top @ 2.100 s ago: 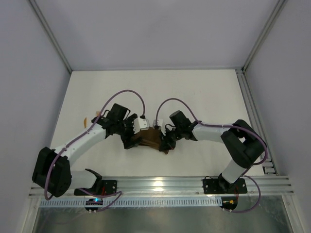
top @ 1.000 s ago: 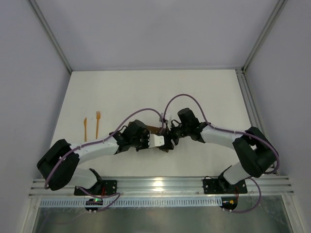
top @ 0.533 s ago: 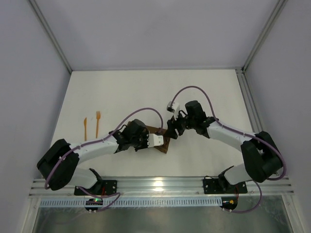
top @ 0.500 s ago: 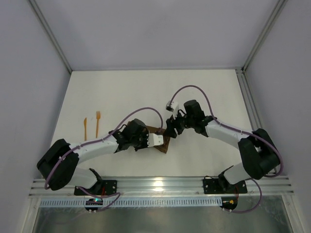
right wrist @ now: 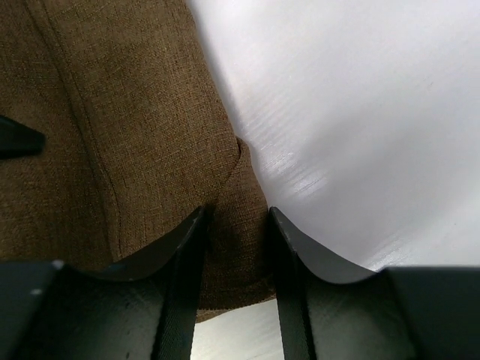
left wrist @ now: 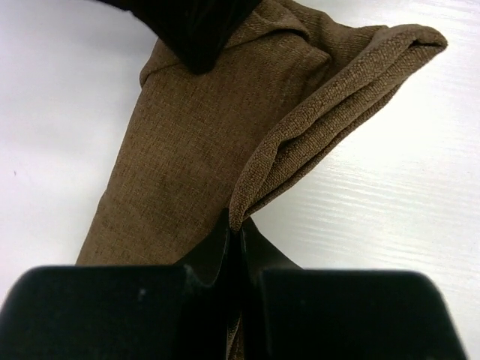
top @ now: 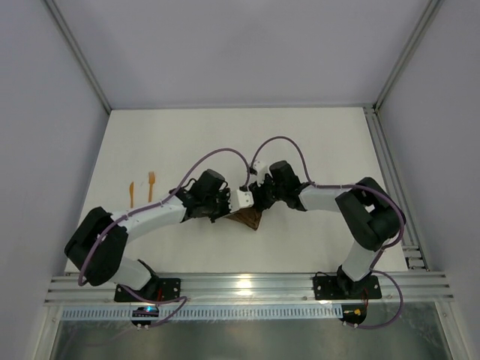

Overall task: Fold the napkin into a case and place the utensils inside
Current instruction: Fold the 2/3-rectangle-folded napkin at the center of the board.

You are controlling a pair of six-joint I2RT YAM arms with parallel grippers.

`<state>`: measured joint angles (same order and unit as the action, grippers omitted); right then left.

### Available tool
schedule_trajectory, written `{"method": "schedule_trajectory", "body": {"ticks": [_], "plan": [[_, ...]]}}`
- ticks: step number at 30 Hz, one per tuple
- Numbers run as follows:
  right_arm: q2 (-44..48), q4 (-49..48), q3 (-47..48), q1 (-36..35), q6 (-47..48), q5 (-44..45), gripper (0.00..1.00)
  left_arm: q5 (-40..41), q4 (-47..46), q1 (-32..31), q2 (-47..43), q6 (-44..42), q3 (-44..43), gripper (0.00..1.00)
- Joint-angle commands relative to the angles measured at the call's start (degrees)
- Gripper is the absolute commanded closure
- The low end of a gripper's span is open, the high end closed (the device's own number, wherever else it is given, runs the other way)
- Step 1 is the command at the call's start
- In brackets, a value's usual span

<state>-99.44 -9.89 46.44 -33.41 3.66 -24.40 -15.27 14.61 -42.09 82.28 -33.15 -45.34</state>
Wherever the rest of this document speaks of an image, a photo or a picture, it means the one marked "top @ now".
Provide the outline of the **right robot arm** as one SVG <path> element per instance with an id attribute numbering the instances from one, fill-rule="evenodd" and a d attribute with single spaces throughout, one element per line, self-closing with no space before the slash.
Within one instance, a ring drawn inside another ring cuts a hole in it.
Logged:
<path id="1" fill-rule="evenodd" d="M 361 295 L 387 248 L 386 242 L 403 235 L 404 213 L 371 177 L 355 184 L 317 185 L 300 181 L 285 160 L 270 166 L 255 161 L 250 173 L 256 180 L 248 189 L 259 213 L 283 202 L 300 212 L 327 211 L 343 216 L 353 244 L 337 269 L 335 287 L 346 298 Z"/>

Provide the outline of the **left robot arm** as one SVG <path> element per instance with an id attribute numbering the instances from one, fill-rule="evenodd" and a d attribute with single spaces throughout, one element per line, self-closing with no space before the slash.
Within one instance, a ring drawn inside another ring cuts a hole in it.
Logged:
<path id="1" fill-rule="evenodd" d="M 141 259 L 127 258 L 127 245 L 161 227 L 194 218 L 215 221 L 230 213 L 229 199 L 225 178 L 207 169 L 186 187 L 171 190 L 163 202 L 121 214 L 93 208 L 64 248 L 79 270 L 78 285 L 97 287 L 113 282 L 145 299 L 157 300 L 153 293 L 160 283 L 158 276 Z"/>

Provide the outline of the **brown cloth napkin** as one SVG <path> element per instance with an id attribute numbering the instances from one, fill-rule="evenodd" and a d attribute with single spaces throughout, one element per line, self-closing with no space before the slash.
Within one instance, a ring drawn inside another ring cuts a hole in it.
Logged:
<path id="1" fill-rule="evenodd" d="M 257 231 L 260 227 L 262 212 L 255 208 L 243 208 L 227 216 L 232 221 L 237 221 L 246 225 L 250 229 Z"/>

